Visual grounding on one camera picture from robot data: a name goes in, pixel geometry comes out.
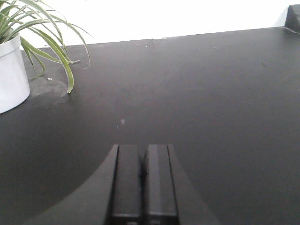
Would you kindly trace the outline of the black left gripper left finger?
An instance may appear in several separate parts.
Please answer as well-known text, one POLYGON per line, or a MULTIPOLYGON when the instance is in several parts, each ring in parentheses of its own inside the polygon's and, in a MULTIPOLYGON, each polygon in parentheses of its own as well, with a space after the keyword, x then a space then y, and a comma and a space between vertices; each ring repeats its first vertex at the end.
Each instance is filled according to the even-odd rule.
POLYGON ((134 145, 113 145, 100 167, 73 193, 27 225, 139 225, 141 160, 134 145))

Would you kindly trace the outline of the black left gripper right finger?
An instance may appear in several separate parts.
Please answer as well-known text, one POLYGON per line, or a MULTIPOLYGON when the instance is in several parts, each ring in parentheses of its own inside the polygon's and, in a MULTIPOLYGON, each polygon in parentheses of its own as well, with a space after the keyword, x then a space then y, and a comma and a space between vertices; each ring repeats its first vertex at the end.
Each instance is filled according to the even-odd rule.
POLYGON ((145 225, 218 225, 175 154, 172 145, 150 144, 144 158, 145 225))

